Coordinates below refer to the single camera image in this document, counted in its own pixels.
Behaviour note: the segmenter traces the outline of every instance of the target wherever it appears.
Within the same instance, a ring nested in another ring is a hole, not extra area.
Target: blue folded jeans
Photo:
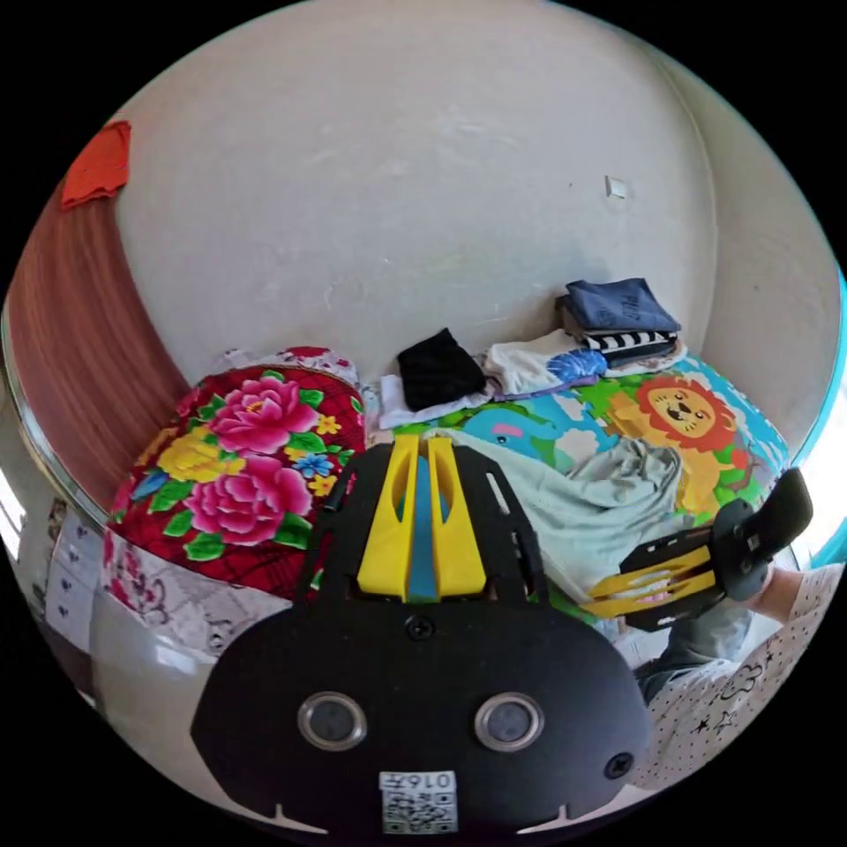
[[[659,305],[646,280],[636,278],[596,285],[570,282],[565,306],[584,330],[656,330],[677,333],[679,322]]]

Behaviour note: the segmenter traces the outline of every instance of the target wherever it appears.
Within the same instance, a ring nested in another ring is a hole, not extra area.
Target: striped folded shirt
[[[611,353],[613,350],[635,350],[651,344],[664,344],[677,339],[676,333],[631,332],[608,335],[586,335],[582,339],[589,350]]]

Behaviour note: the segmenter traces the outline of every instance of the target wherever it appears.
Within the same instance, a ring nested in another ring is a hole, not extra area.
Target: orange cloth
[[[68,170],[62,189],[62,208],[88,200],[115,197],[130,174],[130,125],[116,121],[103,127]]]

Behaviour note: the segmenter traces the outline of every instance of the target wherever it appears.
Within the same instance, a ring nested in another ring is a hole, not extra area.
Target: person's arm
[[[844,565],[775,569],[748,601],[783,626],[739,665],[721,659],[672,679],[650,702],[653,738],[630,777],[637,788],[673,785],[713,759],[767,705],[817,631]]]
[[[771,563],[764,588],[742,605],[766,618],[787,624],[802,582],[801,572],[786,571]]]

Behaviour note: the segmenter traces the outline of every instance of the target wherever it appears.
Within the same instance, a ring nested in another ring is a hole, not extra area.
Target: gray pants
[[[650,703],[672,679],[714,659],[736,661],[752,622],[751,611],[723,601],[699,618],[674,624],[665,651],[635,671],[644,701]]]

